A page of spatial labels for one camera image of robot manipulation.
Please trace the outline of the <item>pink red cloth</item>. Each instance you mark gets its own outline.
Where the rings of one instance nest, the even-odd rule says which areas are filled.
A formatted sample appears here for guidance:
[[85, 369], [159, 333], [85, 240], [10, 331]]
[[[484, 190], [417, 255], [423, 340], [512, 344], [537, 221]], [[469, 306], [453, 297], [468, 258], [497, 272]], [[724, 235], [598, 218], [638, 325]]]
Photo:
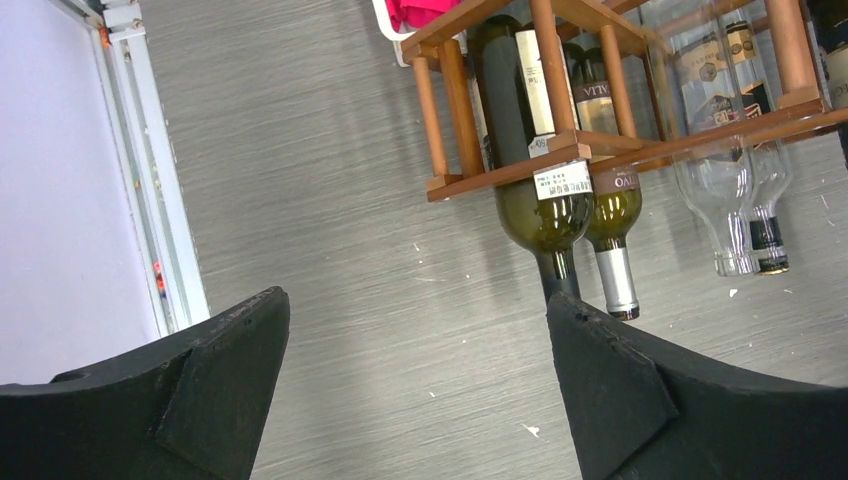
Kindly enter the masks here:
[[388, 16], [393, 29], [401, 27], [420, 29], [458, 5], [460, 0], [386, 0]]

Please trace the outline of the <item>brown wooden wine rack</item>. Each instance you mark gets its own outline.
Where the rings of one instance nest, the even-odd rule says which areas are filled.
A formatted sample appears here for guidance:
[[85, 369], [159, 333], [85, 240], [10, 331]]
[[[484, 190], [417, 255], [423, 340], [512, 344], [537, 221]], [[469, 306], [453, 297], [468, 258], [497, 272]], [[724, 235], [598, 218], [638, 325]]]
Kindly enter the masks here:
[[[845, 109], [833, 109], [824, 100], [800, 3], [770, 1], [766, 5], [765, 23], [777, 34], [774, 49], [783, 88], [776, 109], [695, 135], [676, 134], [659, 141], [640, 139], [635, 133], [622, 57], [642, 57], [645, 70], [654, 81], [653, 93], [666, 93], [668, 85], [663, 68], [665, 60], [672, 55], [667, 38], [734, 10], [736, 3], [713, 1], [651, 29], [625, 18], [625, 13], [633, 8], [630, 1], [534, 1], [531, 11], [539, 31], [555, 134], [549, 140], [546, 154], [488, 172], [483, 168], [470, 97], [465, 89], [466, 75], [457, 35], [499, 8], [497, 1], [465, 1], [401, 41], [402, 58], [414, 69], [430, 147], [433, 175], [427, 185], [429, 201], [512, 183], [574, 159], [589, 161], [594, 172], [622, 165], [650, 171], [682, 160], [692, 152], [708, 153], [721, 146], [753, 146], [770, 140], [798, 141], [823, 135], [847, 118]], [[601, 37], [619, 125], [617, 134], [579, 129], [570, 118], [571, 95], [554, 42], [559, 33], [579, 30]]]

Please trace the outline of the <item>small clear bottle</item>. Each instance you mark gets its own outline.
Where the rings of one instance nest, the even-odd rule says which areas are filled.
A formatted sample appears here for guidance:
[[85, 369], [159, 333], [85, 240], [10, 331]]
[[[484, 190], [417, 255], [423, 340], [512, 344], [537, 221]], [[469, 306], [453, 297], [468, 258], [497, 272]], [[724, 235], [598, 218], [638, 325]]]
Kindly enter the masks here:
[[672, 139], [713, 133], [715, 139], [674, 155], [687, 207], [705, 228], [722, 277], [753, 274], [748, 207], [755, 192], [746, 148], [725, 127], [742, 117], [726, 32], [715, 1], [648, 1], [639, 9], [652, 35], [649, 61]]

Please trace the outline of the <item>dark green bottle white label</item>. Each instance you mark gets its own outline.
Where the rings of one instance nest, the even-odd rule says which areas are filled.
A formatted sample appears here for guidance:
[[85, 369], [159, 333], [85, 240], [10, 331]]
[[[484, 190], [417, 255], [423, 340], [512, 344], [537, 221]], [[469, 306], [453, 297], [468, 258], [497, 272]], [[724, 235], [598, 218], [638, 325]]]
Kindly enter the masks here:
[[468, 40], [479, 129], [506, 235], [534, 258], [545, 299], [579, 297], [573, 248], [593, 207], [588, 155], [555, 151], [556, 126], [528, 10], [502, 9]]

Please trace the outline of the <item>white plastic basket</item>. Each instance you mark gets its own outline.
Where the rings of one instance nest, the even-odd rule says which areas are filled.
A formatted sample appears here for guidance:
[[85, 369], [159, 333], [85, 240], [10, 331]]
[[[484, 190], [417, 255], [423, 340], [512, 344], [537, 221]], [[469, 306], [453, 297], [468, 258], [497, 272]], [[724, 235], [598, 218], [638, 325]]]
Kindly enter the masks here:
[[417, 32], [419, 29], [403, 25], [400, 32], [395, 31], [391, 25], [385, 1], [386, 0], [372, 1], [379, 30], [381, 34], [392, 43], [398, 65], [400, 67], [408, 67], [408, 64], [403, 60], [401, 42]]

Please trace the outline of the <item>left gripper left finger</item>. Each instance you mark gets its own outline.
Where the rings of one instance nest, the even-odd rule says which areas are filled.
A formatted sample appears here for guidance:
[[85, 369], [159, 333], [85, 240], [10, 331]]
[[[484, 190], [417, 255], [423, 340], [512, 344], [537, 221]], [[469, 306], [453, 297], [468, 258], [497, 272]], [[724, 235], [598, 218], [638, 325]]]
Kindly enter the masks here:
[[1, 389], [5, 479], [246, 479], [289, 339], [267, 288], [126, 353]]

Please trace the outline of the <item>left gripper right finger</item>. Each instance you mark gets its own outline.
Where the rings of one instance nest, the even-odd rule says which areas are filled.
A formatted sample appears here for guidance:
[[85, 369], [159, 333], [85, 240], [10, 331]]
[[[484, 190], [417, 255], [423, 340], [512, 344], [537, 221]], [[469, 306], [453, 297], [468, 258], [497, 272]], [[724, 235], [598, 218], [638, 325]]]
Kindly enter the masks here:
[[843, 479], [847, 391], [701, 355], [566, 294], [547, 308], [586, 479]]

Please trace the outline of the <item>green bottle silver capsule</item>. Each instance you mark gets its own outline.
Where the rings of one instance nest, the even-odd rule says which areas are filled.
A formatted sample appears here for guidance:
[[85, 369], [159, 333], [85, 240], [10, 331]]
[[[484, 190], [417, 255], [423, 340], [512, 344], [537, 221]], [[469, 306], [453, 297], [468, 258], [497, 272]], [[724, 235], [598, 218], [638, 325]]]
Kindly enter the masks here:
[[[613, 99], [598, 46], [563, 45], [569, 60], [573, 99], [582, 130], [619, 133]], [[616, 167], [591, 176], [594, 213], [585, 238], [592, 244], [605, 296], [606, 310], [614, 318], [638, 318], [640, 306], [632, 278], [626, 235], [642, 209], [638, 173], [633, 167]]]

